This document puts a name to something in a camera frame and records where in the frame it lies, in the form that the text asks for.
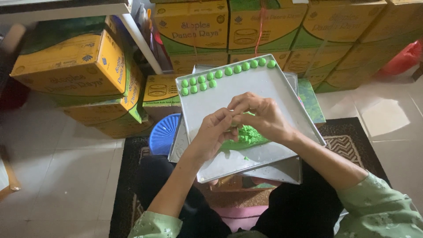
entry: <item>pink cloth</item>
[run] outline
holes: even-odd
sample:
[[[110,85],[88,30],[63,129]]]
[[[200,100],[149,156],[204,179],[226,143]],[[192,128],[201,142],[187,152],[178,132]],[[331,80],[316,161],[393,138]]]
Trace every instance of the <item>pink cloth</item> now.
[[[269,206],[255,206],[249,208],[213,208],[230,228],[236,232],[238,228],[250,230],[260,215]]]

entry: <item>green floral sleeve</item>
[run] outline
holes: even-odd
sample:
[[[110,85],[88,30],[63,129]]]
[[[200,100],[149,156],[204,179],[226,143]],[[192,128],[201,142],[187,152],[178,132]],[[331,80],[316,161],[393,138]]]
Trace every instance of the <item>green floral sleeve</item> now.
[[[135,222],[128,238],[176,238],[182,221],[172,216],[146,211]]]
[[[369,176],[355,187],[337,191],[349,212],[340,223],[336,238],[420,238],[423,221],[410,208],[411,199]]]

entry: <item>green dough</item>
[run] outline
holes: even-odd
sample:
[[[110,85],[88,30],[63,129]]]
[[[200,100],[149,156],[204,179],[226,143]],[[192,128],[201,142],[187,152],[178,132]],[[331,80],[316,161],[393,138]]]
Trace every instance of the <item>green dough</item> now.
[[[259,60],[258,60],[258,65],[260,65],[260,66],[264,66],[266,64],[266,59],[265,58],[260,58]]]
[[[225,68],[225,75],[226,75],[226,76],[231,76],[231,75],[232,75],[232,69],[231,69],[231,68],[229,68],[229,67],[226,67],[226,68]]]
[[[217,71],[216,71],[216,73],[214,74],[214,76],[215,76],[216,78],[221,78],[221,77],[223,76],[223,73],[222,73],[222,71],[221,71],[221,70],[217,70]]]
[[[194,78],[194,77],[190,78],[190,84],[191,84],[191,85],[195,85],[195,84],[197,84],[197,81],[195,80],[195,78]]]
[[[213,75],[212,72],[210,72],[210,73],[207,74],[207,80],[210,81],[212,79],[214,79],[214,75]]]
[[[205,91],[207,89],[207,84],[206,83],[201,83],[200,84],[200,90],[201,91]]]
[[[204,76],[198,77],[198,83],[204,83],[206,81],[206,78]]]
[[[194,94],[198,91],[197,86],[193,85],[191,86],[191,93]]]
[[[242,63],[242,70],[246,71],[250,69],[250,64],[247,62]]]
[[[257,60],[252,60],[251,61],[251,68],[257,68],[257,66],[258,66]]]
[[[216,80],[214,80],[214,79],[210,80],[210,82],[209,82],[210,88],[214,88],[214,87],[216,87],[216,85],[217,85]]]
[[[274,68],[276,65],[276,61],[271,60],[268,64],[267,64],[267,68]]]
[[[241,72],[241,65],[237,65],[237,66],[235,66],[235,67],[233,68],[233,71],[234,71],[236,74],[239,74],[239,73]]]
[[[186,79],[184,79],[181,83],[182,87],[186,88],[188,87],[188,81]]]
[[[256,145],[264,144],[267,142],[270,142],[270,141],[264,138],[260,133],[258,133],[256,129],[254,129],[252,126],[245,125],[241,129],[238,130],[238,142],[234,142],[233,140],[228,140],[228,141],[225,141],[220,148],[242,150],[242,149],[247,149]]]
[[[188,95],[188,89],[187,88],[182,88],[181,89],[181,94],[183,95],[183,96],[187,96]]]

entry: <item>black patterned rug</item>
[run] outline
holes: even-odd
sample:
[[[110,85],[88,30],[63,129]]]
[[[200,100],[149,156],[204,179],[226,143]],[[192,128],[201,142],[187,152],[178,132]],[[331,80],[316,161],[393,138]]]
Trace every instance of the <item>black patterned rug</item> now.
[[[327,120],[326,124],[319,128],[319,132],[324,137],[328,149],[367,169],[390,184],[357,117]],[[149,154],[147,136],[126,139],[110,222],[110,238],[126,238],[133,223],[143,212],[134,193],[137,185],[135,178],[140,159]],[[266,205],[269,193],[270,190],[253,193],[219,193],[221,194],[219,201],[225,201],[225,204],[211,204],[211,206],[235,207],[239,206],[240,201],[245,200],[254,200],[254,203],[247,202],[249,205]]]

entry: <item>hand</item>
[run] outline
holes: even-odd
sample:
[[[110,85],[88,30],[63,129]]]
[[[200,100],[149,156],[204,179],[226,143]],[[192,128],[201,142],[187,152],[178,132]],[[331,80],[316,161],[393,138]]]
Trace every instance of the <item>hand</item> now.
[[[272,98],[262,98],[252,92],[246,92],[233,97],[228,109],[233,110],[234,123],[252,126],[261,135],[276,143],[291,141],[297,133]],[[255,116],[244,114],[248,111]]]
[[[192,158],[197,165],[202,166],[216,154],[225,140],[238,141],[238,130],[231,128],[228,131],[231,123],[232,112],[227,108],[221,108],[206,116],[182,157]]]

